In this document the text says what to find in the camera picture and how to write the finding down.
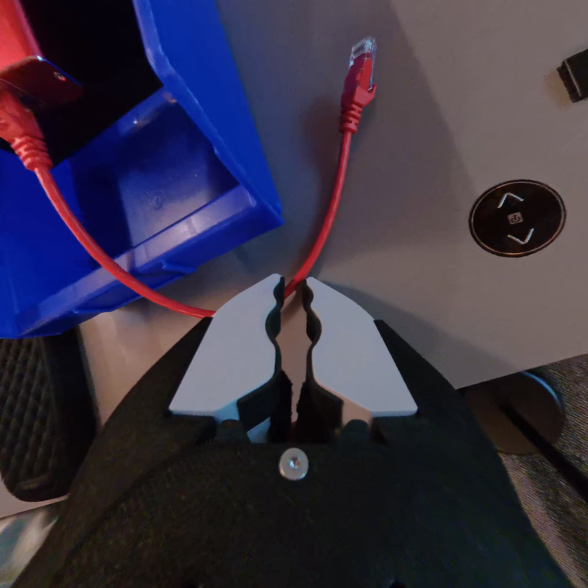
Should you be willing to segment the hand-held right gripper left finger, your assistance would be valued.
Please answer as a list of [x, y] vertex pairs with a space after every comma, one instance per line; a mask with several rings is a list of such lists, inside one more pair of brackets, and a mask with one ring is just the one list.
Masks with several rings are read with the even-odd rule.
[[266, 329], [283, 277], [271, 274], [229, 299], [209, 327], [169, 405], [174, 415], [242, 420], [238, 401], [266, 384], [276, 371], [275, 335]]

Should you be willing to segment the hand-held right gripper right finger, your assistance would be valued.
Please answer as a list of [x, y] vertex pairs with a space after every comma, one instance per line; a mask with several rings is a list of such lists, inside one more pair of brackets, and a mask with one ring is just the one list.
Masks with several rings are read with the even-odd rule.
[[415, 415], [417, 404], [373, 317], [313, 277], [303, 291], [307, 318], [318, 322], [309, 335], [310, 381], [336, 400], [335, 419]]

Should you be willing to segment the blue plastic bin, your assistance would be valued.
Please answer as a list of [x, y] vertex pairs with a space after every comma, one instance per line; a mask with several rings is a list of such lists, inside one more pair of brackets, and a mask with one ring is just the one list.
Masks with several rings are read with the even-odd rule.
[[132, 1], [161, 87], [59, 164], [67, 204], [158, 289], [281, 224], [215, 1]]

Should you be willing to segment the red ethernet splitter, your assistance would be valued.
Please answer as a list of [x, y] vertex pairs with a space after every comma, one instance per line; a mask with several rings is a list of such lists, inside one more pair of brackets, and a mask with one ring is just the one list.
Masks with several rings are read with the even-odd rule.
[[56, 107], [82, 87], [43, 55], [20, 1], [1, 1], [1, 91], [27, 105]]

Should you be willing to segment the round black desk control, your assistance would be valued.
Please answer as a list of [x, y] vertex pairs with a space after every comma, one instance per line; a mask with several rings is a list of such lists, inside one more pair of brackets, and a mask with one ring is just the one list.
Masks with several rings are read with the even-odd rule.
[[483, 192], [468, 216], [469, 232], [484, 251], [521, 258], [549, 246], [562, 232], [567, 211], [561, 195], [531, 179], [502, 182]]

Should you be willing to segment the grey desk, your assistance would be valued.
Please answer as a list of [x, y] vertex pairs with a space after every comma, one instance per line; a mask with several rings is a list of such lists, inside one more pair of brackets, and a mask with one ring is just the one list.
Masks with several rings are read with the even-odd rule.
[[[457, 388], [583, 356], [587, 101], [557, 72], [587, 1], [216, 1], [283, 224], [152, 289], [92, 259], [1, 140], [1, 337], [82, 325], [105, 422], [165, 350], [271, 274], [385, 321]], [[546, 248], [484, 251], [502, 182], [554, 188]]]

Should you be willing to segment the black quilted wrist pad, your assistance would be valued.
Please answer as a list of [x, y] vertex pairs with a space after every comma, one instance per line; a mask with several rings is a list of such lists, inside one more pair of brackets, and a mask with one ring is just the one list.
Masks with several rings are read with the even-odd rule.
[[68, 494], [96, 433], [77, 329], [1, 339], [1, 480], [12, 496]]

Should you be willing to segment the black bin divider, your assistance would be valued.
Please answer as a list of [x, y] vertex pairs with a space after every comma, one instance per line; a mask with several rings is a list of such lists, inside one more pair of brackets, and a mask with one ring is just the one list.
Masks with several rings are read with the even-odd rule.
[[28, 99], [54, 164], [79, 151], [160, 87], [132, 1], [22, 1], [45, 57], [81, 86], [77, 99]]

